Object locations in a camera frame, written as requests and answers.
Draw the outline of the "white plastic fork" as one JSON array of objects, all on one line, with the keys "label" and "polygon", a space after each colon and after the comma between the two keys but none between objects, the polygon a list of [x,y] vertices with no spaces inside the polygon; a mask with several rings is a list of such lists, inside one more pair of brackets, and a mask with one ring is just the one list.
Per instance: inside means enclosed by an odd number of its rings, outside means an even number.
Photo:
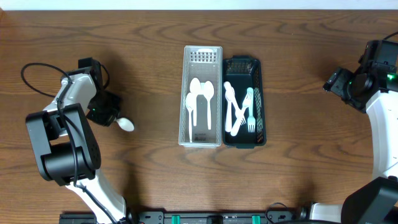
[{"label": "white plastic fork", "polygon": [[242,109],[241,109],[241,111],[239,113],[239,116],[237,117],[237,119],[236,119],[236,121],[235,121],[235,123],[234,123],[234,125],[232,127],[232,130],[230,132],[230,134],[232,136],[236,136],[237,135],[237,133],[239,131],[239,127],[240,127],[240,125],[242,123],[242,120],[244,118],[245,110],[251,105],[252,99],[253,99],[253,92],[248,91],[246,96],[245,96],[245,98],[244,98],[244,100],[243,100],[243,105],[242,105]]},{"label": "white plastic fork", "polygon": [[[239,115],[239,113],[241,112],[241,109],[239,108],[238,103],[237,103],[237,101],[236,101],[234,88],[231,87],[231,90],[232,90],[232,93],[233,93],[233,99],[231,100],[231,102],[232,102],[232,104],[233,104],[233,106],[234,106],[235,117],[238,118],[238,115]],[[241,126],[244,125],[244,124],[246,124],[246,119],[245,119],[245,118],[243,118],[243,119],[241,120]]]}]

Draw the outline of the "pale green plastic fork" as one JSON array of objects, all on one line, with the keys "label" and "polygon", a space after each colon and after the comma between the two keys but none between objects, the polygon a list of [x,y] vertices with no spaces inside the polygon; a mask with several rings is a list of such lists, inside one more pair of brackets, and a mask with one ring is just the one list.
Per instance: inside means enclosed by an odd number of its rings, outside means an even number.
[{"label": "pale green plastic fork", "polygon": [[249,116],[247,119],[248,132],[254,133],[255,126],[256,126],[256,119],[254,118],[254,115],[253,115],[253,107],[254,107],[254,90],[253,90],[253,88],[251,88],[251,87],[247,88],[247,93],[251,94],[250,104],[248,107]]}]

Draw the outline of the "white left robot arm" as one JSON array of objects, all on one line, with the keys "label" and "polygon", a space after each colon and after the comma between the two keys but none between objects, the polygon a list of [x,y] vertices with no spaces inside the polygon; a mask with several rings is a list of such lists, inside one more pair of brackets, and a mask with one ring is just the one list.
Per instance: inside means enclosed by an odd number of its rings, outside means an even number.
[{"label": "white left robot arm", "polygon": [[29,114],[25,124],[42,178],[76,193],[97,223],[124,223],[126,201],[100,169],[99,145],[86,117],[98,90],[91,75],[69,75],[52,102]]}]

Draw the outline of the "white plastic spoon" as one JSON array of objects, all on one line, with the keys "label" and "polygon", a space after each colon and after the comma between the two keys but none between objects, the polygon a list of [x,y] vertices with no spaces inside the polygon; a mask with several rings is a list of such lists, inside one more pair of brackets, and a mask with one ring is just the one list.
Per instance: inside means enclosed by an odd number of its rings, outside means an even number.
[{"label": "white plastic spoon", "polygon": [[230,132],[232,130],[232,101],[234,97],[233,88],[230,82],[224,82],[225,88],[225,98],[227,100],[227,109],[226,109],[226,121],[225,121],[225,131]]}]

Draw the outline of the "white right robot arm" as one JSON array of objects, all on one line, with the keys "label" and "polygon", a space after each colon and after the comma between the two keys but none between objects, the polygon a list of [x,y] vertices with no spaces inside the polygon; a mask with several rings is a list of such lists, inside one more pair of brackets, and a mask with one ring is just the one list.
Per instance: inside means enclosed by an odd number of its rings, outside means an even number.
[{"label": "white right robot arm", "polygon": [[314,223],[397,223],[397,72],[394,67],[338,68],[324,90],[366,113],[373,139],[373,177],[343,204],[314,203]]}]

